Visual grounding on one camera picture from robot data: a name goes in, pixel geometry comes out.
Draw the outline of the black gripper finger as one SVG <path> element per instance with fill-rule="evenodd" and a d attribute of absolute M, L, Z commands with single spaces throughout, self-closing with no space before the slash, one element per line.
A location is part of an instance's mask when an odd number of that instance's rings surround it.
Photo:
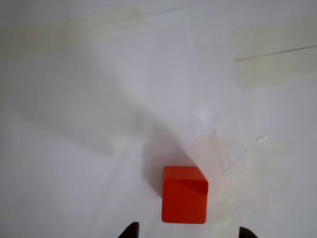
<path fill-rule="evenodd" d="M 258 238 L 258 237 L 248 228 L 240 227 L 238 238 Z"/>
<path fill-rule="evenodd" d="M 138 238 L 139 237 L 139 222 L 132 222 L 126 229 L 120 234 L 118 238 Z"/>

